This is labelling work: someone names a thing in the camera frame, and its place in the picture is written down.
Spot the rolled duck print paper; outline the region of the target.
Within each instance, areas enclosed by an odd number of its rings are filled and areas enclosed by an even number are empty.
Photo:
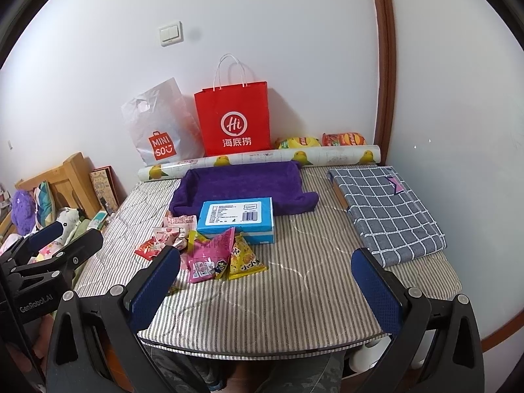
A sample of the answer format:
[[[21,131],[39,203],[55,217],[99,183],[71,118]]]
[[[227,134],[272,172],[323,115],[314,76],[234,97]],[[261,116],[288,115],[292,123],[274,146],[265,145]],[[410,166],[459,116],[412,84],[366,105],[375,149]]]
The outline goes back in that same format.
[[[381,150],[378,145],[347,145],[284,148],[261,152],[224,154],[145,167],[138,171],[138,179],[142,182],[180,179],[190,169],[290,160],[298,162],[301,167],[379,163],[381,162]]]

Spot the blue cardboard box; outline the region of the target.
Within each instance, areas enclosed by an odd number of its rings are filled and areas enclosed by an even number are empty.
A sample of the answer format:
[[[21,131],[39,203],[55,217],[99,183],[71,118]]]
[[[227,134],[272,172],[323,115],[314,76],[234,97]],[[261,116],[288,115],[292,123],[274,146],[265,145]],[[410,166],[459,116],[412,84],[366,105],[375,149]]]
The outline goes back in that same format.
[[[251,245],[274,243],[272,199],[205,201],[198,217],[198,233],[210,239],[229,228],[242,233]]]

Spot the yellow chips bag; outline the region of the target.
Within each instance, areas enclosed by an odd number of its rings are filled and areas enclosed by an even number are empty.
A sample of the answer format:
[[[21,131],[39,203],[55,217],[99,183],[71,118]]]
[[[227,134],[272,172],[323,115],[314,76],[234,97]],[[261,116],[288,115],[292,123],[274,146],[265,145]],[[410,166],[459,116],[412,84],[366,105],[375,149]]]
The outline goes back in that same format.
[[[319,147],[321,142],[313,137],[292,137],[278,139],[275,143],[277,149],[297,149],[306,147]]]

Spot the light pink snack packet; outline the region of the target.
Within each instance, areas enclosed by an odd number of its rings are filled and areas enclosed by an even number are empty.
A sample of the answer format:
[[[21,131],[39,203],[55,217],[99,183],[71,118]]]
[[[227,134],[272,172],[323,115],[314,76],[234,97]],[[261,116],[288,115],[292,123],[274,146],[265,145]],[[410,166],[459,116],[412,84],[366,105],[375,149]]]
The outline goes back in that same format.
[[[162,219],[162,227],[179,229],[185,235],[196,230],[197,218],[195,215],[172,215],[167,211]]]

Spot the brown wooden door frame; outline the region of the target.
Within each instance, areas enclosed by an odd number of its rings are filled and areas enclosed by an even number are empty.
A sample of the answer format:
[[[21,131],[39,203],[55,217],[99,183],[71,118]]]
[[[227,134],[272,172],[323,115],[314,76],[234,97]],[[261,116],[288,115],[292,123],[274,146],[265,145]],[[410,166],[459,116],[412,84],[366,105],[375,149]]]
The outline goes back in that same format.
[[[378,107],[374,143],[385,164],[390,147],[397,86],[397,40],[393,0],[374,0],[378,31]]]

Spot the red snack packet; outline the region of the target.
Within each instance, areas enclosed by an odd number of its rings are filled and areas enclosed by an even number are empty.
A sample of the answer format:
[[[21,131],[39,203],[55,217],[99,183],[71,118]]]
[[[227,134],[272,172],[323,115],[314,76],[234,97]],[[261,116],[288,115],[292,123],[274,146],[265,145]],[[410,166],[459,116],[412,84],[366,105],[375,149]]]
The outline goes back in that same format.
[[[150,239],[146,240],[144,243],[139,245],[137,249],[135,249],[134,254],[148,261],[152,261],[168,245],[169,243],[166,239],[160,240],[156,239],[155,237],[151,237]]]

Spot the wooden chair frame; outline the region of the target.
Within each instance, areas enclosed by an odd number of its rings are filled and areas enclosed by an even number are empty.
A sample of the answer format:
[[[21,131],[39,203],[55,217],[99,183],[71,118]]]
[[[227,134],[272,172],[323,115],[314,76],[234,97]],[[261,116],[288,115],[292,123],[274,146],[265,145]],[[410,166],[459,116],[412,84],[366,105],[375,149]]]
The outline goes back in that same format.
[[[51,189],[56,206],[81,209],[87,218],[93,218],[101,205],[90,178],[90,164],[81,152],[72,154],[64,162],[28,180],[15,184],[17,190],[32,192],[46,181]]]

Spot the red paper shopping bag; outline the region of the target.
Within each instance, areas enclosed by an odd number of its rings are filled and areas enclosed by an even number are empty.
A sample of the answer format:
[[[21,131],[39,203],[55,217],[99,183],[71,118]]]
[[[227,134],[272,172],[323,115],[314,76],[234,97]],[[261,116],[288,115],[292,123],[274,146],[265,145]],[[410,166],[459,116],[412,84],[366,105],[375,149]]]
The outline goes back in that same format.
[[[210,88],[194,95],[205,154],[219,156],[271,147],[266,82],[224,85],[217,67]]]

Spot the white Miniso plastic bag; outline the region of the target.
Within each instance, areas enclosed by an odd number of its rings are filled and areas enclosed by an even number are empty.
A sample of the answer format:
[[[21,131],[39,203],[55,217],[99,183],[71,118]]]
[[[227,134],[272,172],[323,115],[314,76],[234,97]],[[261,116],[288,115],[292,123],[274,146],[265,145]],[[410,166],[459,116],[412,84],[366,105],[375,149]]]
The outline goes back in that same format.
[[[204,155],[196,117],[170,78],[121,107],[124,125],[147,166]]]

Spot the yellow snack packet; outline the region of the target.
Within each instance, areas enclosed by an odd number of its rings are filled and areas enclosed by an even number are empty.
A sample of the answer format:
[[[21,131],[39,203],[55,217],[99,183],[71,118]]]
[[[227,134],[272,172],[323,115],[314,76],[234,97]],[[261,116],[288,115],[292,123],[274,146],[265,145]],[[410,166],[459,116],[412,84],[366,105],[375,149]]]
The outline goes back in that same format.
[[[236,235],[231,250],[228,279],[240,279],[266,270],[267,267],[257,258],[242,234]]]

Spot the white wall switch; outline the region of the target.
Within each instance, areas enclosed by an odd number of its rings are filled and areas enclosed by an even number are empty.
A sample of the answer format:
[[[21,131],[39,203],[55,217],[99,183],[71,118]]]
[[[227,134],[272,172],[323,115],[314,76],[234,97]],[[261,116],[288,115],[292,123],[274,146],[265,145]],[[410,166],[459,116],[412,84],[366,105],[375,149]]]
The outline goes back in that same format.
[[[181,43],[183,39],[182,23],[179,20],[159,28],[159,40],[162,47]]]

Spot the pink white snack packet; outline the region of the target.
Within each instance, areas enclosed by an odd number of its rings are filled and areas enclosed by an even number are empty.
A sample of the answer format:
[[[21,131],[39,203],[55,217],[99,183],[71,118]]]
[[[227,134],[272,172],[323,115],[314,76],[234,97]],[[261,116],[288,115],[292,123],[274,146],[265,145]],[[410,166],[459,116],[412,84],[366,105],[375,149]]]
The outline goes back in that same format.
[[[153,239],[160,246],[171,246],[177,250],[187,247],[187,235],[183,228],[160,227],[153,230]]]

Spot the grey checked folded cloth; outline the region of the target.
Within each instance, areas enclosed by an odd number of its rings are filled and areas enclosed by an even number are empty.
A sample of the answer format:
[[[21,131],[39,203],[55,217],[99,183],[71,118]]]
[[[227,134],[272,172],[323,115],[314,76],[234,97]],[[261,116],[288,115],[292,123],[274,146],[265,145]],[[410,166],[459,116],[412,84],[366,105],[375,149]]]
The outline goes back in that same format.
[[[394,167],[338,167],[328,178],[341,192],[363,246],[384,268],[446,248],[439,225]]]

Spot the orange chips bag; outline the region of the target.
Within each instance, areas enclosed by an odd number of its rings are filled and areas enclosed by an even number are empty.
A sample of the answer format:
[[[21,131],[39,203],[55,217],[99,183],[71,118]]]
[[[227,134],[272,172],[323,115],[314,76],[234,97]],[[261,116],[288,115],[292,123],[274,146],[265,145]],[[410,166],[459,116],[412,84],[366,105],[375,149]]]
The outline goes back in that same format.
[[[366,145],[365,137],[358,132],[323,133],[323,146]]]

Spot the patterned picture frame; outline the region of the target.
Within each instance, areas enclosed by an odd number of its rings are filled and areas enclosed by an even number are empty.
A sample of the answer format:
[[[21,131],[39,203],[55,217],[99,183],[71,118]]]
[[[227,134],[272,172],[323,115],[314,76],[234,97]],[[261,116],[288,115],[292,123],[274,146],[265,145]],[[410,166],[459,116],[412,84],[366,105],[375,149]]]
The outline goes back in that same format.
[[[89,173],[89,177],[101,207],[108,215],[112,215],[120,206],[112,167],[104,166],[94,169]]]

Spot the purple fabric tray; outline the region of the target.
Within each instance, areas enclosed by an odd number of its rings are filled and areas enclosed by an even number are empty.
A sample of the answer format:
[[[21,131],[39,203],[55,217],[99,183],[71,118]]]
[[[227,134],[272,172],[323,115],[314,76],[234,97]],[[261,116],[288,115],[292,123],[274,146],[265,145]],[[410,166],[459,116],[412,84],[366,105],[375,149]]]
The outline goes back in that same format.
[[[199,215],[208,200],[270,198],[275,215],[315,210],[319,195],[302,190],[295,161],[190,169],[174,191],[171,215]]]

